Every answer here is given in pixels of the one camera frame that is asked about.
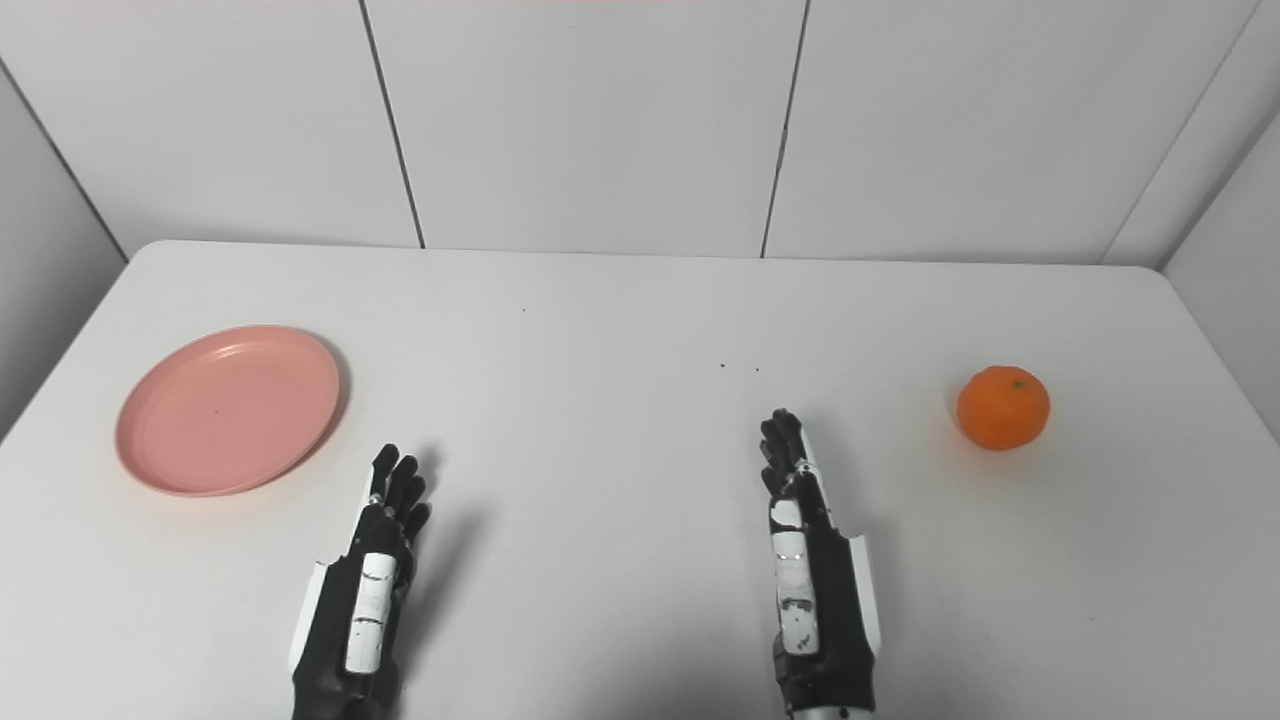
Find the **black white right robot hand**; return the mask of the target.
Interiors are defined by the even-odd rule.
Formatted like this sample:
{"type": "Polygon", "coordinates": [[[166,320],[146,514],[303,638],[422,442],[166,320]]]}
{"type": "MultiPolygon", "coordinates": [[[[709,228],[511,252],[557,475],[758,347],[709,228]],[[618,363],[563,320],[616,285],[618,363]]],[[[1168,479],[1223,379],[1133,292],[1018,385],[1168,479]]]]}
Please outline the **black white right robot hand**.
{"type": "Polygon", "coordinates": [[[800,419],[780,407],[760,430],[783,710],[788,719],[870,719],[882,634],[867,539],[837,527],[800,419]]]}

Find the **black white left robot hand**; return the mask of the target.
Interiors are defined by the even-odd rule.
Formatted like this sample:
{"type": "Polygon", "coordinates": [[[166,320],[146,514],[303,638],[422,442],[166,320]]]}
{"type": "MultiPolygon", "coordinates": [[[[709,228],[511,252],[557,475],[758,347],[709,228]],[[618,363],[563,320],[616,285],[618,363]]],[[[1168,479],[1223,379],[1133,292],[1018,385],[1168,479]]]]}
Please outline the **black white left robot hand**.
{"type": "Polygon", "coordinates": [[[415,541],[431,516],[419,460],[385,445],[347,550],[308,580],[291,647],[293,719],[388,719],[401,693],[394,659],[416,574],[415,541]]]}

